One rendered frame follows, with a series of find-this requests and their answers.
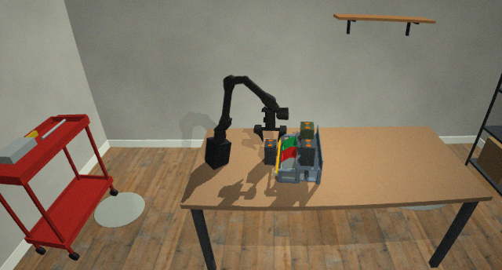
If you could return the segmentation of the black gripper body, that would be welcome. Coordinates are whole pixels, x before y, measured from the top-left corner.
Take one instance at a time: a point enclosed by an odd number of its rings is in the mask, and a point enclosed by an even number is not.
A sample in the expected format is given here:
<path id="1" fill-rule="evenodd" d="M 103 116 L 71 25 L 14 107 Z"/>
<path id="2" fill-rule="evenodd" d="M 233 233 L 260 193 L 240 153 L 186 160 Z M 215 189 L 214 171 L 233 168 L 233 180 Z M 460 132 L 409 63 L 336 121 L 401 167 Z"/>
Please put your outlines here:
<path id="1" fill-rule="evenodd" d="M 261 125 L 255 125 L 253 132 L 261 133 L 263 131 L 279 131 L 280 134 L 286 134 L 287 126 L 280 126 L 280 128 L 275 128 L 275 120 L 267 121 L 265 119 L 265 127 L 261 127 Z"/>

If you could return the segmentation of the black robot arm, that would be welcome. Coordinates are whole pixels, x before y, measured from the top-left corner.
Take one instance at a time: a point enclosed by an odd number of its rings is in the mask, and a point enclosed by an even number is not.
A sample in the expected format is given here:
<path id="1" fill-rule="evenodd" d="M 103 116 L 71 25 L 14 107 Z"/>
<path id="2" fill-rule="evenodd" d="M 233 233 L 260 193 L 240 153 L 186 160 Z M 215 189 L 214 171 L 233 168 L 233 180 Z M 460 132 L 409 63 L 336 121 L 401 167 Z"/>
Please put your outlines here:
<path id="1" fill-rule="evenodd" d="M 261 112 L 265 112 L 265 119 L 267 121 L 275 120 L 275 113 L 277 119 L 288 120 L 289 108 L 280 108 L 276 103 L 275 97 L 271 94 L 264 92 L 258 85 L 256 85 L 248 76 L 233 76 L 229 75 L 224 78 L 224 103 L 223 111 L 218 126 L 214 129 L 214 142 L 223 143 L 226 141 L 226 130 L 231 125 L 230 107 L 231 96 L 235 85 L 244 84 L 251 91 L 253 91 L 263 102 L 264 108 Z M 276 106 L 276 107 L 275 107 Z"/>

